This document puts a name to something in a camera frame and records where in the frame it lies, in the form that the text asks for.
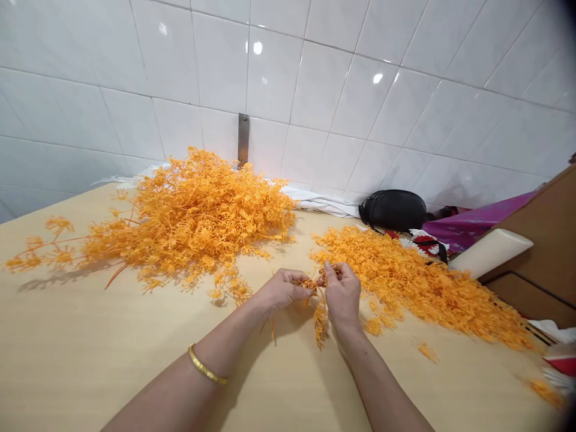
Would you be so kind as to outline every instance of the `pink fabric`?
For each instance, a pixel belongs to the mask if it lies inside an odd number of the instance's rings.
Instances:
[[[452,252],[463,252],[486,231],[524,206],[535,193],[528,192],[466,213],[426,222],[422,229],[443,243],[449,243]]]

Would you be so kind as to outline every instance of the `black purse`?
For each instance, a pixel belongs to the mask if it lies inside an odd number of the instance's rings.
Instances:
[[[373,193],[359,206],[360,218],[377,233],[375,226],[399,232],[410,229],[422,229],[426,221],[426,204],[413,192],[390,189]],[[438,256],[442,262],[448,262],[446,247],[438,240],[414,242],[417,245],[438,245]]]

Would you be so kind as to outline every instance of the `white cylindrical object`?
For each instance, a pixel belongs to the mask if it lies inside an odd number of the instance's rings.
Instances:
[[[474,279],[478,279],[532,246],[534,243],[526,237],[498,228],[450,261],[449,267],[468,270]]]

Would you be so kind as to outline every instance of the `table surface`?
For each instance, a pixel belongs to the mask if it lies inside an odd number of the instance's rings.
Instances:
[[[0,259],[23,250],[29,235],[49,239],[49,216],[67,217],[76,234],[84,235],[90,222],[118,205],[111,201],[114,193],[115,185],[105,185],[1,225]],[[316,212],[297,215],[297,244],[274,250],[270,262],[238,259],[254,289],[280,267],[311,271],[311,233],[359,222]],[[0,430],[99,430],[233,310],[233,304],[210,303],[210,277],[193,294],[167,285],[143,295],[136,271],[127,269],[104,290],[117,268],[1,274]],[[311,315],[297,306],[278,313],[276,346],[270,325],[249,339],[209,430],[370,430],[334,339],[323,351],[317,348]],[[526,386],[526,379],[541,376],[535,352],[490,345],[410,314],[397,329],[370,340],[437,431],[542,431],[557,418]],[[418,341],[436,350],[438,364],[420,354]]]

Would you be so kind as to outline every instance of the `bracelet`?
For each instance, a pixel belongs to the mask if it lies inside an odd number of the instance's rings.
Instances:
[[[198,370],[200,372],[202,372],[202,374],[207,377],[210,378],[212,381],[217,382],[218,384],[228,384],[228,378],[222,378],[219,377],[217,375],[215,375],[210,369],[208,369],[206,366],[204,366],[202,364],[202,362],[200,362],[200,360],[198,360],[198,357],[196,357],[196,355],[194,354],[194,345],[196,344],[190,344],[190,347],[188,347],[188,354],[190,354],[190,359],[192,360],[192,363],[194,364],[194,366],[196,366],[198,368]]]

